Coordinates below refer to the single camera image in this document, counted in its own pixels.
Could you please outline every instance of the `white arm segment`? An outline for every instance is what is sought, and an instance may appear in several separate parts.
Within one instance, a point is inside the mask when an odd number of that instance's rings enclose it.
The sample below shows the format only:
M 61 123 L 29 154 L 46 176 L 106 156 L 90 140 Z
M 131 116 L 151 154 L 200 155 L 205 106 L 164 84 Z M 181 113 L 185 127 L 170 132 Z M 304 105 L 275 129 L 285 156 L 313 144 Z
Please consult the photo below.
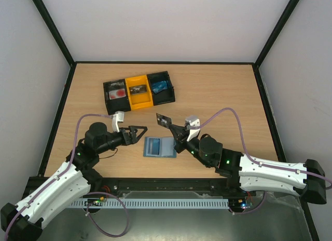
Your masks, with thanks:
M 195 115 L 187 117 L 185 123 L 189 123 L 190 127 L 200 126 L 200 121 Z M 189 136 L 187 138 L 187 141 L 191 141 L 194 137 L 198 136 L 200 131 L 200 129 L 189 129 Z
M 240 177 L 240 188 L 246 192 L 251 191 L 270 191 L 293 194 L 294 196 L 300 196 L 294 191 L 293 186 L 284 182 L 268 180 L 259 177 Z
M 123 123 L 125 119 L 125 113 L 123 111 L 117 111 L 112 116 L 112 129 L 114 132 L 120 132 L 118 123 Z
M 303 163 L 284 163 L 252 157 L 257 162 L 274 165 L 278 167 L 291 168 L 296 170 L 306 170 Z M 241 189 L 245 191 L 274 191 L 285 192 L 298 196 L 293 187 L 303 189 L 306 184 L 303 182 L 307 178 L 305 173 L 279 170 L 256 165 L 252 163 L 246 154 L 241 157 L 239 171 Z
M 17 203 L 17 211 L 26 206 L 29 200 L 50 180 L 57 178 L 68 166 L 67 162 L 62 163 L 61 167 L 47 181 L 45 181 L 37 190 L 25 199 Z M 76 199 L 82 197 L 90 191 L 91 186 L 83 178 L 81 171 L 76 171 L 72 164 L 64 175 L 58 178 L 53 184 L 46 188 L 31 204 L 22 212 L 22 216 L 29 216 L 29 222 L 36 223 L 43 218 L 41 228 L 47 224 L 63 209 L 70 205 Z

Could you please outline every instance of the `wire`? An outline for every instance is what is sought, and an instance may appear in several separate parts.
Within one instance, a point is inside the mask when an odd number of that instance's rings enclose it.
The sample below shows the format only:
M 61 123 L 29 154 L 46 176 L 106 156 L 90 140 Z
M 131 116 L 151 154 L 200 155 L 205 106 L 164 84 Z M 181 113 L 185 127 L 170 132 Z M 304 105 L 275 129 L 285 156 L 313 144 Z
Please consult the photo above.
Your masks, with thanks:
M 247 194 L 248 194 L 248 196 L 249 196 L 249 198 L 250 198 L 251 202 L 252 202 L 252 203 L 254 203 L 254 201 L 253 201 L 253 198 L 251 197 L 251 194 L 250 194 L 250 192 L 247 192 Z
M 75 149 L 76 149 L 76 142 L 77 142 L 77 135 L 78 135 L 78 128 L 79 128 L 79 124 L 81 123 L 82 119 L 87 117 L 87 116 L 100 116 L 100 117 L 105 117 L 105 118 L 112 118 L 111 115 L 101 115 L 101 114 L 86 114 L 83 115 L 79 118 L 77 124 L 76 124 L 76 129 L 75 129 L 75 135 L 74 135 L 74 143 L 73 143 L 73 150 L 72 150 L 72 155 L 71 155 L 71 159 L 68 163 L 68 166 L 66 167 L 66 169 L 61 172 L 58 175 L 58 178 L 60 178 L 61 176 L 63 176 L 66 172 L 68 172 L 68 170 L 70 169 L 70 166 L 73 163 L 73 159 L 74 159 L 74 154 L 75 154 Z M 48 188 L 50 185 L 52 185 L 54 182 L 56 181 L 56 179 L 52 179 L 50 180 L 43 188 L 41 188 L 33 197 L 31 197 L 31 199 L 28 201 L 28 205 L 30 205 L 43 191 L 45 191 L 46 188 Z M 26 210 L 26 206 L 23 206 L 21 210 L 18 211 L 18 213 L 13 217 L 13 219 L 11 220 L 11 222 L 9 223 L 7 229 L 6 229 L 6 233 L 5 233 L 5 238 L 4 241 L 8 241 L 8 234 L 9 231 L 11 229 L 11 227 L 13 226 L 14 222 L 16 221 L 16 219 L 18 218 L 18 216 L 24 212 L 24 210 Z
M 205 133 L 205 134 L 203 134 L 202 136 L 201 136 L 201 140 L 203 139 L 203 138 L 205 138 L 205 137 L 211 137 L 208 133 Z
M 118 235 L 114 235 L 114 234 L 110 234 L 110 233 L 107 233 L 105 232 L 103 229 L 101 229 L 97 223 L 95 222 L 95 220 L 92 218 L 90 212 L 89 212 L 89 207 L 91 206 L 91 203 L 88 204 L 88 207 L 87 207 L 87 216 L 88 218 L 92 221 L 92 223 L 94 224 L 94 226 L 98 229 L 98 231 L 100 231 L 101 233 L 103 233 L 104 235 L 108 236 L 108 237 L 122 237 L 126 234 L 127 230 L 128 230 L 128 227 L 129 227 L 129 213 L 128 213 L 128 209 L 126 208 L 126 206 L 124 205 L 124 203 L 116 196 L 110 194 L 110 193 L 105 193 L 105 192 L 92 192 L 92 193 L 88 193 L 87 195 L 95 195 L 95 194 L 103 194 L 103 195 L 106 195 L 106 196 L 109 196 L 111 198 L 114 198 L 116 199 L 117 201 L 119 201 L 119 203 L 122 205 L 125 213 L 126 213 L 126 217 L 127 217 L 127 224 L 126 224 L 126 227 L 124 229 L 124 231 L 121 233 L 121 234 L 118 234 Z
M 110 193 L 110 189 L 107 185 L 102 186 L 103 189 L 106 189 L 106 193 Z
M 114 154 L 112 154 L 112 155 L 110 155 L 110 156 L 107 156 L 107 157 L 99 158 L 99 159 L 107 159 L 107 158 L 111 158 L 111 157 L 113 157 L 113 156 L 118 152 L 118 148 L 115 148 L 115 149 L 116 149 L 116 151 L 115 151 Z
M 263 198 L 261 200 L 261 202 L 259 203 L 258 206 L 256 206 L 254 209 L 250 210 L 250 211 L 246 211 L 246 212 L 234 212 L 232 211 L 232 209 L 229 208 L 229 211 L 233 214 L 233 215 L 244 215 L 244 214 L 247 214 L 247 213 L 253 213 L 254 211 L 257 211 L 262 205 L 263 203 L 265 202 L 267 198 L 267 193 L 264 192 L 264 195 L 263 195 Z
M 327 178 L 327 177 L 324 177 L 324 176 L 321 176 L 321 175 L 317 175 L 317 174 L 315 174 L 313 172 L 308 172 L 308 171 L 299 170 L 299 169 L 292 169 L 292 168 L 286 168 L 286 167 L 278 167 L 278 166 L 269 165 L 269 164 L 265 164 L 265 163 L 261 164 L 260 162 L 252 159 L 251 156 L 249 155 L 248 150 L 247 150 L 247 148 L 245 146 L 245 143 L 244 143 L 243 132 L 242 132 L 242 127 L 241 127 L 239 116 L 237 115 L 237 113 L 235 112 L 235 110 L 232 109 L 232 108 L 223 108 L 223 109 L 219 110 L 217 113 L 215 113 L 210 119 L 208 119 L 202 125 L 196 126 L 196 127 L 189 126 L 189 129 L 201 129 L 202 127 L 204 127 L 205 125 L 207 125 L 210 121 L 212 121 L 216 116 L 218 116 L 219 114 L 221 114 L 223 111 L 226 111 L 226 110 L 230 110 L 234 114 L 235 118 L 237 119 L 237 122 L 238 122 L 238 125 L 239 125 L 241 142 L 242 142 L 242 146 L 243 146 L 244 152 L 247 155 L 248 159 L 252 163 L 255 163 L 256 165 L 260 165 L 260 166 L 263 166 L 263 167 L 274 168 L 274 169 L 279 169 L 279 170 L 284 170 L 284 171 L 290 171 L 290 172 L 295 172 L 295 173 L 302 172 L 302 173 L 305 173 L 307 175 L 315 176 L 315 177 L 323 179 L 323 180 L 325 180 L 325 181 L 327 181 L 327 182 L 329 182 L 331 184 L 330 186 L 326 187 L 326 190 L 329 190 L 329 189 L 332 188 L 332 180 L 329 179 L 329 178 Z
M 94 203 L 94 201 L 93 202 L 91 202 L 91 203 L 88 203 L 88 204 L 91 204 L 91 206 L 99 206 L 99 205 L 96 205 L 95 203 Z

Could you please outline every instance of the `black frame edge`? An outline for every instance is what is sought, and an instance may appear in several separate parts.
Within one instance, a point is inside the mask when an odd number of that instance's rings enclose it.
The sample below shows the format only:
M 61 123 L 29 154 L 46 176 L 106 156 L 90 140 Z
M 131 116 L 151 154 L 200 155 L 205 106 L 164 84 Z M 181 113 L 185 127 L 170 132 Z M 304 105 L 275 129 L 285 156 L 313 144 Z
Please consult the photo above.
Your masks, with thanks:
M 43 0 L 32 0 L 35 4 L 36 8 L 38 9 L 41 17 L 43 18 L 45 24 L 47 25 L 48 29 L 50 30 L 54 40 L 57 42 L 62 54 L 64 55 L 65 59 L 67 60 L 68 64 L 74 65 L 75 61 L 70 54 L 65 42 L 63 41 L 55 23 L 53 22 L 51 15 L 49 14 Z
M 266 41 L 263 49 L 261 50 L 255 64 L 259 68 L 263 63 L 265 57 L 269 53 L 271 47 L 273 46 L 275 40 L 278 38 L 280 32 L 284 28 L 287 20 L 291 16 L 292 12 L 294 11 L 296 5 L 300 0 L 289 0 L 287 6 L 285 7 L 283 13 L 281 14 L 278 22 L 276 23 L 271 35 L 269 36 L 268 40 Z
M 305 218 L 306 218 L 306 222 L 308 225 L 308 229 L 309 229 L 309 233 L 311 235 L 312 241 L 320 241 L 315 224 L 314 224 L 312 216 L 311 216 L 311 212 L 310 212 L 308 203 L 304 202 L 302 199 L 300 199 L 300 203 L 301 203 L 303 212 L 305 213 Z
M 38 187 L 40 187 L 48 177 L 29 177 L 26 184 L 23 198 L 26 198 Z M 102 185 L 107 185 L 114 189 L 114 195 L 122 195 L 131 191 L 149 192 L 196 192 L 199 194 L 209 194 L 211 196 L 222 196 L 227 199 L 243 199 L 247 193 L 242 190 L 227 189 L 226 178 L 103 178 Z
M 276 155 L 277 155 L 278 160 L 280 162 L 287 162 L 284 150 L 282 149 L 282 145 L 281 145 L 281 141 L 280 141 L 280 138 L 279 138 L 279 135 L 278 135 L 278 131 L 276 129 L 276 125 L 275 125 L 275 122 L 274 122 L 274 117 L 273 117 L 273 114 L 272 114 L 270 103 L 269 103 L 269 100 L 268 100 L 268 97 L 267 97 L 267 94 L 266 94 L 266 91 L 265 91 L 265 88 L 264 88 L 263 81 L 262 81 L 261 76 L 260 76 L 259 68 L 255 64 L 253 64 L 253 70 L 254 70 L 256 83 L 257 83 L 258 91 L 259 91 L 260 98 L 261 98 L 261 102 L 263 104 L 266 119 L 268 121 L 268 125 L 269 125 L 269 128 L 270 128 L 270 132 L 271 132 L 271 136 L 272 136 L 272 140 L 273 140 Z
M 266 119 L 268 121 L 268 125 L 269 125 L 269 128 L 270 128 L 270 132 L 271 132 L 275 152 L 276 152 L 276 154 L 278 156 L 278 160 L 280 162 L 287 162 L 284 150 L 283 150 L 282 145 L 281 145 L 279 134 L 278 134 L 278 131 L 276 129 L 276 125 L 275 125 L 275 122 L 274 122 L 272 110 L 271 110 L 270 103 L 269 103 L 269 100 L 268 100 L 268 97 L 267 97 L 267 94 L 266 94 L 266 91 L 265 91 L 263 81 L 261 79 L 261 75 L 260 75 L 258 66 L 253 64 L 253 70 L 254 70 L 254 74 L 255 74 L 257 87 L 258 87 L 259 94 L 260 94 L 260 98 L 261 98 L 261 101 L 262 101 L 262 104 L 263 104 L 263 107 L 264 107 Z M 301 203 L 301 207 L 303 209 L 303 212 L 305 214 L 305 218 L 306 218 L 306 222 L 307 222 L 307 225 L 308 225 L 309 233 L 311 235 L 311 239 L 313 241 L 319 241 L 320 239 L 318 237 L 318 233 L 317 233 L 315 224 L 313 222 L 308 203 L 304 202 L 302 199 L 300 199 L 300 203 Z
M 69 93 L 70 86 L 72 84 L 75 69 L 76 69 L 76 63 L 74 63 L 74 65 L 71 66 L 71 68 L 69 70 L 69 73 L 68 73 L 67 81 L 66 81 L 65 87 L 63 89 L 63 93 L 62 93 L 62 96 L 61 96 L 61 99 L 60 99 L 60 103 L 59 103 L 59 107 L 58 107 L 58 110 L 57 110 L 57 113 L 56 113 L 56 117 L 54 119 L 52 129 L 51 129 L 51 133 L 50 133 L 50 136 L 49 136 L 48 141 L 47 141 L 47 145 L 46 145 L 46 148 L 45 148 L 43 159 L 41 160 L 41 163 L 40 163 L 40 167 L 39 167 L 39 171 L 38 171 L 38 176 L 39 177 L 43 177 L 44 174 L 45 174 L 47 163 L 48 163 L 48 160 L 50 158 L 51 150 L 52 150 L 52 147 L 53 147 L 53 144 L 54 144 L 54 140 L 55 140 L 56 135 L 57 135 L 57 131 L 58 131 L 60 119 L 61 119 L 61 116 L 62 116 L 62 112 L 63 112 L 64 106 L 66 104 L 66 100 L 67 100 L 67 96 L 68 96 L 68 93 Z
M 76 63 L 91 64 L 233 64 L 233 65 L 253 65 L 252 62 L 191 62 L 191 61 L 76 61 Z

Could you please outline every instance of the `black storage tray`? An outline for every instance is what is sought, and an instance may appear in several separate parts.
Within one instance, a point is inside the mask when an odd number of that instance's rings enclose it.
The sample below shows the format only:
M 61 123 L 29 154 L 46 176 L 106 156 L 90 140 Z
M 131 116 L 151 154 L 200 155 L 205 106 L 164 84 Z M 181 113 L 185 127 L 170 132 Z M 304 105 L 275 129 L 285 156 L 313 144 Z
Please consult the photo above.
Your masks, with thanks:
M 154 105 L 175 102 L 174 87 L 172 85 L 170 76 L 167 71 L 147 74 L 147 79 L 149 81 L 149 86 L 151 88 L 152 99 L 153 99 Z M 160 91 L 159 93 L 154 93 L 152 90 L 152 84 L 161 82 L 161 81 L 166 81 L 168 88 Z
M 122 98 L 110 99 L 109 92 L 112 91 L 112 84 L 121 83 L 124 84 L 124 90 L 126 92 L 126 96 Z M 126 80 L 120 79 L 116 81 L 106 82 L 104 85 L 104 97 L 105 97 L 105 104 L 107 108 L 107 113 L 109 115 L 113 115 L 117 111 L 130 111 L 130 103 L 128 98 L 128 92 L 126 87 Z

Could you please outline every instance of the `wooden tabletop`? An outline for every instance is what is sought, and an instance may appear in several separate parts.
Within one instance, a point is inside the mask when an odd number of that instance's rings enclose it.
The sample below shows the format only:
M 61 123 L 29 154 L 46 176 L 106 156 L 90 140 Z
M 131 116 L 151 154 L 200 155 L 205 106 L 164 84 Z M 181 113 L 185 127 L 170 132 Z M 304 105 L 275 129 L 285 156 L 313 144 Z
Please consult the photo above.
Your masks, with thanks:
M 175 102 L 125 112 L 120 127 L 147 126 L 144 137 L 172 136 L 157 125 L 156 113 L 184 125 L 190 115 L 201 123 L 224 107 L 235 109 L 240 117 L 249 153 L 255 157 L 278 160 L 251 65 L 221 64 L 78 64 L 61 117 L 45 176 L 52 175 L 64 162 L 73 146 L 77 120 L 84 114 L 107 114 L 103 82 L 153 72 L 168 71 L 175 90 Z M 83 138 L 94 122 L 104 122 L 112 131 L 112 120 L 87 117 L 80 125 Z M 201 130 L 224 148 L 241 151 L 239 129 L 230 111 L 222 113 Z M 143 157 L 144 137 L 135 145 L 120 146 L 118 153 L 100 160 L 94 167 L 103 177 L 127 178 L 220 178 L 213 168 L 205 168 L 184 151 L 177 158 Z M 100 155 L 109 156 L 112 151 Z

